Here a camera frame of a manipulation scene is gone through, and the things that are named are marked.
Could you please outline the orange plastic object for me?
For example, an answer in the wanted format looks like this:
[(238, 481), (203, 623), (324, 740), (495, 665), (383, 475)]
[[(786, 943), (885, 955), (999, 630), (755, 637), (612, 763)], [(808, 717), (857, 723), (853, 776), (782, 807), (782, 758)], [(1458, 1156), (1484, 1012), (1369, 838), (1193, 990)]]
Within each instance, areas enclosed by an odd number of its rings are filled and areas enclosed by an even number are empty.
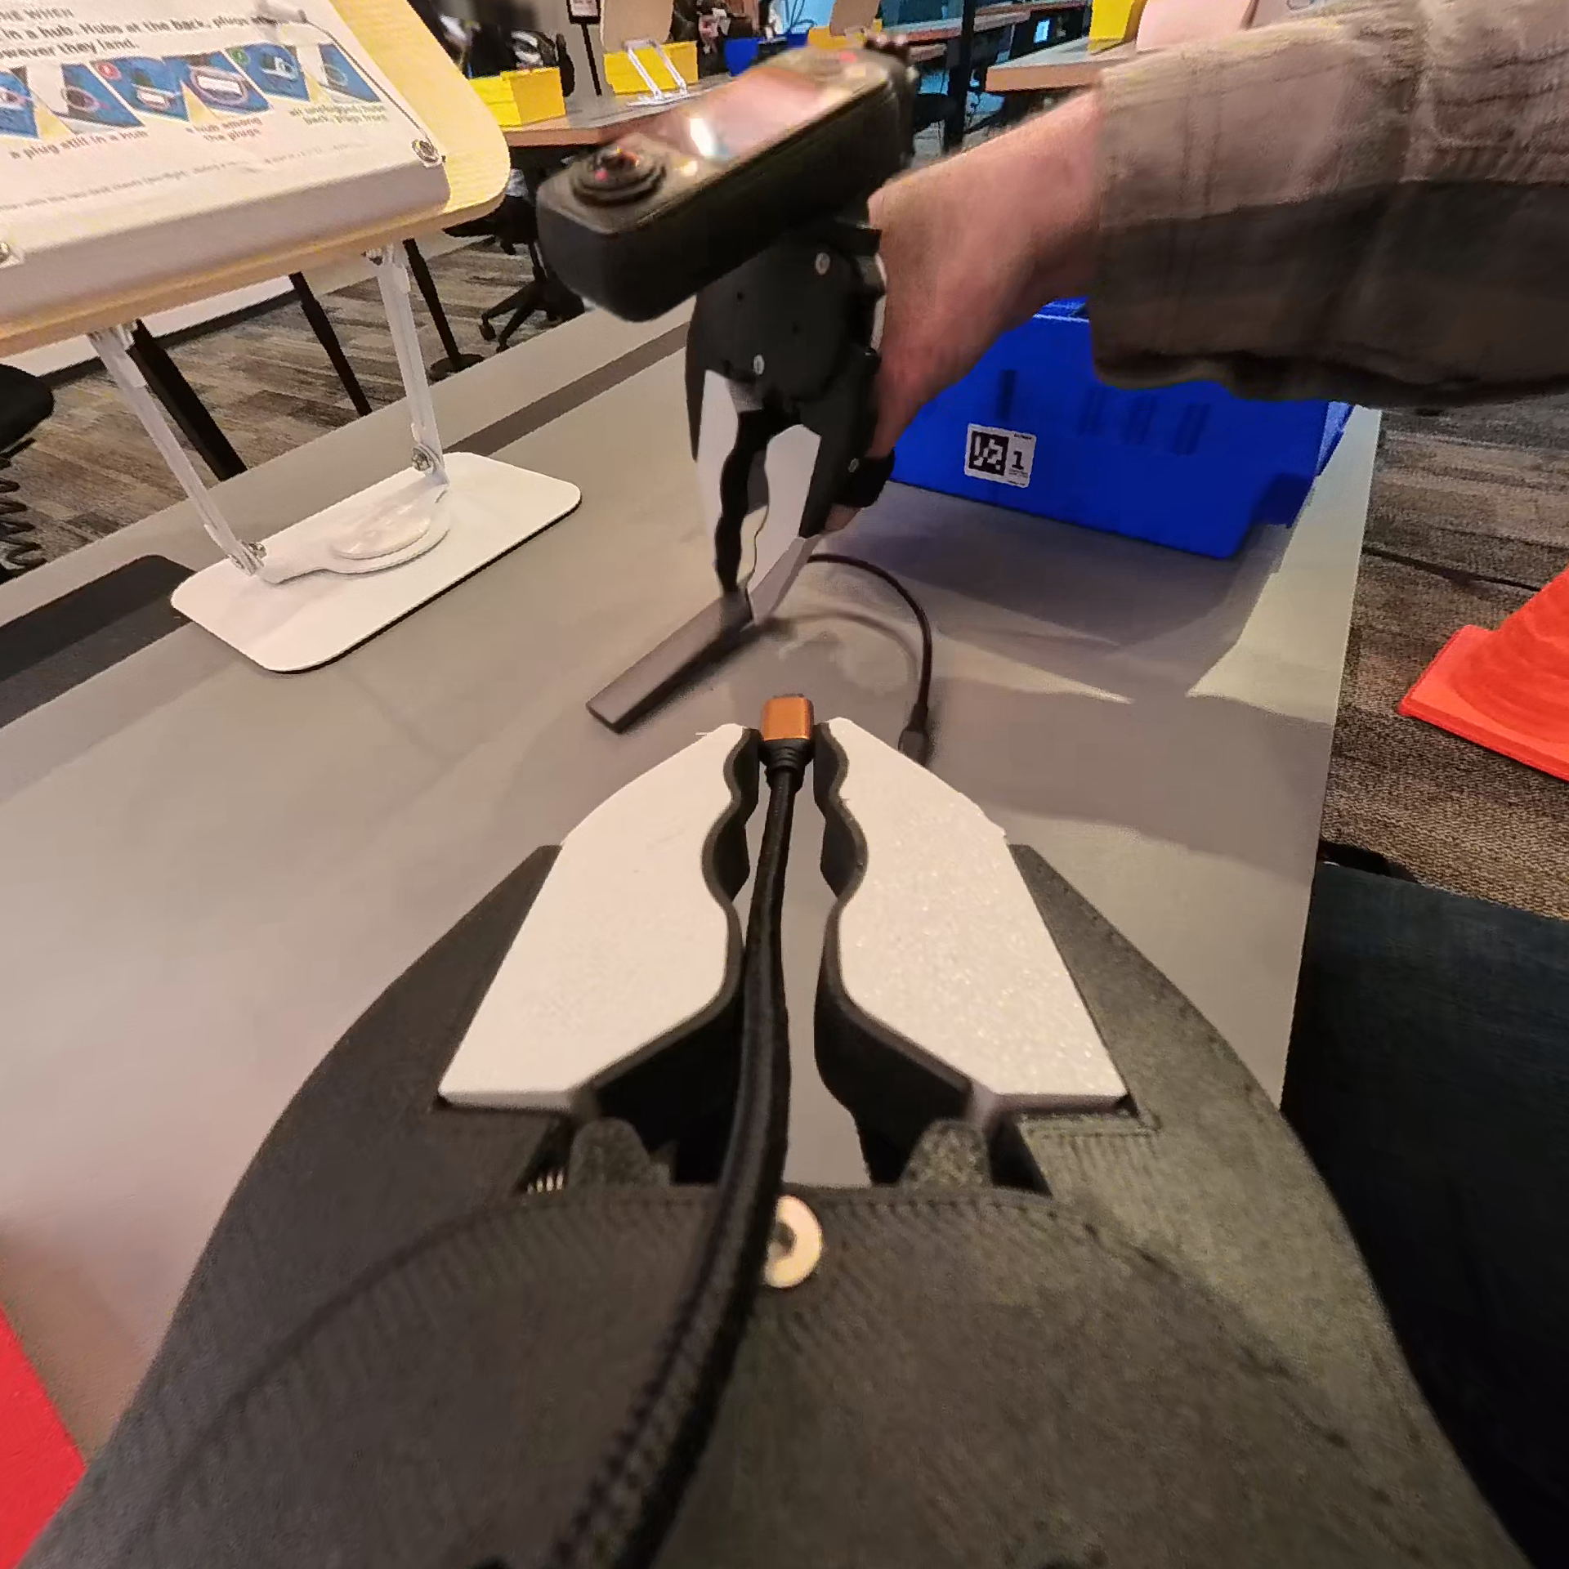
[(1399, 715), (1566, 779), (1566, 571), (1495, 630), (1461, 626)]

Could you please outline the black cable orange plug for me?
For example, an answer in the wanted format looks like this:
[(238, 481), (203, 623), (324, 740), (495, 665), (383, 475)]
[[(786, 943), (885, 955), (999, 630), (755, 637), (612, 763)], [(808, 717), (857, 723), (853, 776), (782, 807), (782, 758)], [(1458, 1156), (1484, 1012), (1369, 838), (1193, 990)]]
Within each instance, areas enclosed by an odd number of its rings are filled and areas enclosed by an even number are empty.
[(766, 781), (739, 989), (739, 1069), (721, 1181), (651, 1371), (601, 1452), (545, 1567), (651, 1567), (693, 1483), (764, 1282), (789, 1113), (782, 979), (794, 793), (815, 749), (812, 705), (772, 697), (759, 717)]

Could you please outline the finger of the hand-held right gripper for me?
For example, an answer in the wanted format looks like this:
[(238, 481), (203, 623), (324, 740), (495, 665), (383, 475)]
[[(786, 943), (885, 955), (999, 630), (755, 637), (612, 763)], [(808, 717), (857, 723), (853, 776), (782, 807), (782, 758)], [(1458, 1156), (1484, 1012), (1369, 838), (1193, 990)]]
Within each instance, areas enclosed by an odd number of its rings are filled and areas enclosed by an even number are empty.
[(789, 431), (789, 507), (797, 541), (821, 541), (851, 520), (851, 427)]
[(737, 410), (733, 395), (714, 395), (714, 431), (732, 418), (729, 452), (716, 470), (714, 578), (723, 601), (739, 596), (743, 523), (751, 512), (754, 469), (766, 453), (766, 410)]

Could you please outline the blue plastic bin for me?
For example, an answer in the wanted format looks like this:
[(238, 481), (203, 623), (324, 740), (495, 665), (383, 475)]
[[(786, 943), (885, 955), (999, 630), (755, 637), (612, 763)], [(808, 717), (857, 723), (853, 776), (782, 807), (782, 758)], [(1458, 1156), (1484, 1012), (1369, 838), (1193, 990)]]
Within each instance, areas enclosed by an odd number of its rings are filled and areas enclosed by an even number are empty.
[(1249, 405), (1213, 381), (1109, 386), (1082, 300), (999, 338), (900, 434), (892, 481), (1028, 517), (1228, 560), (1291, 527), (1349, 405)]

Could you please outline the printed instruction sheet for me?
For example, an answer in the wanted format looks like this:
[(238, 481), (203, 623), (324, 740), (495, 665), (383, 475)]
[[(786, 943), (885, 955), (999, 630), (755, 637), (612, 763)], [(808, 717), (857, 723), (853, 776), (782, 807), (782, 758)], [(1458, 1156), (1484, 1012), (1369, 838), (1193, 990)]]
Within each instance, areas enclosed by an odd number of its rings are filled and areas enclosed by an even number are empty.
[(3, 297), (138, 288), (446, 203), (353, 3), (3, 3)]

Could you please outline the person's right forearm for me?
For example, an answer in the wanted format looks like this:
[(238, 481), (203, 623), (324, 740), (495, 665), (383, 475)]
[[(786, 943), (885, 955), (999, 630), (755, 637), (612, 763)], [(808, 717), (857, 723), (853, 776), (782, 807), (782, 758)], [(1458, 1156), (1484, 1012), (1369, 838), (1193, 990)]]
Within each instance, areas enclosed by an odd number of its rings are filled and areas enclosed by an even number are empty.
[(1566, 392), (1566, 3), (1331, 3), (1102, 76), (1103, 381)]

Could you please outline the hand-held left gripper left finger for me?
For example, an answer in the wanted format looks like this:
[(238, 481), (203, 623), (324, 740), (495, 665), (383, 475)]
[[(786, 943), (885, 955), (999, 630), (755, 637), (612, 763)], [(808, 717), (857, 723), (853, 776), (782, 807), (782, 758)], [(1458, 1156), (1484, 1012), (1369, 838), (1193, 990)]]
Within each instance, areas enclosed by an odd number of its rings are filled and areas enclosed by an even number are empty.
[(616, 1118), (651, 1149), (733, 1090), (746, 726), (723, 723), (601, 801), (499, 953), (440, 1096)]

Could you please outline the person's dark trouser leg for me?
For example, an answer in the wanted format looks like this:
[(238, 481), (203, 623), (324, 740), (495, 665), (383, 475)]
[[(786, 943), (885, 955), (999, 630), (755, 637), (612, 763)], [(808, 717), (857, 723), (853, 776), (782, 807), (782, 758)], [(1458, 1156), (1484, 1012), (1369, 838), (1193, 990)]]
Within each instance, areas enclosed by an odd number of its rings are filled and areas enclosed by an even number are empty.
[(1282, 1117), (1531, 1567), (1566, 1567), (1566, 921), (1321, 840)]

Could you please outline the wooden workbench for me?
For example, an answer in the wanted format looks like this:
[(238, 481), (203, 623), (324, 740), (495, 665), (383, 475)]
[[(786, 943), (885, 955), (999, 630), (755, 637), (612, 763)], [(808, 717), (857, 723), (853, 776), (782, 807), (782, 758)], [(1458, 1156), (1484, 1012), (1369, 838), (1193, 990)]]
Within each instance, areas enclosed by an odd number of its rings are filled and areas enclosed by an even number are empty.
[(633, 125), (643, 125), (663, 111), (689, 108), (714, 90), (726, 87), (732, 76), (704, 79), (683, 94), (666, 94), (661, 101), (631, 101), (631, 99), (602, 99), (590, 107), (566, 108), (558, 117), (537, 121), (519, 129), (502, 129), (499, 136), (506, 147), (554, 147), (554, 151), (584, 151), (615, 142)]

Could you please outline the red plastic bin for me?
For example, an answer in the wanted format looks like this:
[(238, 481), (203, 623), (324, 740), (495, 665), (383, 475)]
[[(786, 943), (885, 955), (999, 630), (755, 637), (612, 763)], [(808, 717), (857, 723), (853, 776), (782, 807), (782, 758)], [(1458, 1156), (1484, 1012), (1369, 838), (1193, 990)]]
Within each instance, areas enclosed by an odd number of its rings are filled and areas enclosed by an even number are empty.
[(3, 1316), (3, 1567), (18, 1567), (85, 1467)]

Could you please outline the white stand base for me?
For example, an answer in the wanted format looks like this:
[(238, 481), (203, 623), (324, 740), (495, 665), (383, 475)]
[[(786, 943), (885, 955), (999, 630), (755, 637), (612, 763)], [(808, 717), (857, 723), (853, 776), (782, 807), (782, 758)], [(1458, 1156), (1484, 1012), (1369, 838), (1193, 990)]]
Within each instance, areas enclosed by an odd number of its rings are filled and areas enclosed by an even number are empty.
[(579, 503), (572, 481), (459, 452), (262, 541), (252, 577), (221, 560), (182, 578), (171, 610), (262, 672), (316, 672)]

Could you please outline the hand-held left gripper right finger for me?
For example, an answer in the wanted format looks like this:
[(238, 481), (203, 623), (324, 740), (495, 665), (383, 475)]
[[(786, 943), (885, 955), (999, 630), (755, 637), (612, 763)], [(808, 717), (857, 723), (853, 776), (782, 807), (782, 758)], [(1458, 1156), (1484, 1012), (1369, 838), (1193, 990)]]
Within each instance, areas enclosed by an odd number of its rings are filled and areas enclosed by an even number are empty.
[(848, 717), (815, 733), (821, 873), (833, 896), (815, 1060), (876, 1157), (936, 1122), (1118, 1113), (1127, 1083), (1007, 833)]

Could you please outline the yellow plastic object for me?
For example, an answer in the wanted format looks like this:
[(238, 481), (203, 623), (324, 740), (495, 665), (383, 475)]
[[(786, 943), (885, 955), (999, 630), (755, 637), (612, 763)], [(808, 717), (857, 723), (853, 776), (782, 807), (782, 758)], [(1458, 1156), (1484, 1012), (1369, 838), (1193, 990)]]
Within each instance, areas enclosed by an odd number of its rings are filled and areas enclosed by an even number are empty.
[(470, 79), (470, 87), (502, 132), (542, 125), (566, 111), (558, 67), (502, 69)]

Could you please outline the wooden display board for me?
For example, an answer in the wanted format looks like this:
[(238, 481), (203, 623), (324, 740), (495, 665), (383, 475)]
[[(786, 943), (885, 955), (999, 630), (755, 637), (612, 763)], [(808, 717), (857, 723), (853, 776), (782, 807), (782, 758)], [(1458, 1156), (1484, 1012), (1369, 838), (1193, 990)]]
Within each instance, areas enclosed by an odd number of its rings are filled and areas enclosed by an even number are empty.
[(131, 327), (166, 311), (195, 309), (195, 320), (206, 322), (234, 309), (234, 300), (248, 290), (268, 288), (288, 272), (353, 267), (373, 252), (440, 233), (483, 218), (499, 203), (508, 172), (502, 133), (415, 9), (409, 3), (334, 3), (334, 12), (342, 16), (349, 43), (367, 51), (367, 62), (402, 99), (444, 156), (444, 206), (426, 200), (381, 226), (328, 214), (316, 236), (264, 236), (234, 261), (198, 261), (178, 242), (174, 261), (164, 275), (132, 285), (122, 265), (110, 265), (108, 285), (95, 288), (81, 304), (21, 309), (15, 285), (3, 285), (4, 361), (72, 342), (92, 329)]

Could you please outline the dark USB hub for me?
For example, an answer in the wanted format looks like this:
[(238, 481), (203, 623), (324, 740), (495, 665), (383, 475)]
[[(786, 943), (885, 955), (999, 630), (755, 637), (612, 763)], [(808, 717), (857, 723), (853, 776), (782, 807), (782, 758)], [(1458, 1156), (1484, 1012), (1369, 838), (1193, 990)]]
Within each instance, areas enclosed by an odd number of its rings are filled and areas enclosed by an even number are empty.
[(759, 578), (721, 592), (629, 672), (616, 674), (616, 679), (587, 702), (587, 712), (608, 733), (623, 736), (670, 698), (689, 690), (762, 633), (815, 549), (818, 537), (791, 541)]

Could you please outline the person's right hand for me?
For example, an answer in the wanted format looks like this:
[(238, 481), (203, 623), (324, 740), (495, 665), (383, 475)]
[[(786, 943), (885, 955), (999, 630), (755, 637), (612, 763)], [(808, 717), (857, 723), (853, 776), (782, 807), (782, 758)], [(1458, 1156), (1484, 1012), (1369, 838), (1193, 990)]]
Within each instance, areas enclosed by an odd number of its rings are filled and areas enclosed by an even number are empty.
[(869, 456), (1008, 329), (1086, 293), (1102, 218), (1103, 99), (912, 169), (869, 203), (887, 275)]

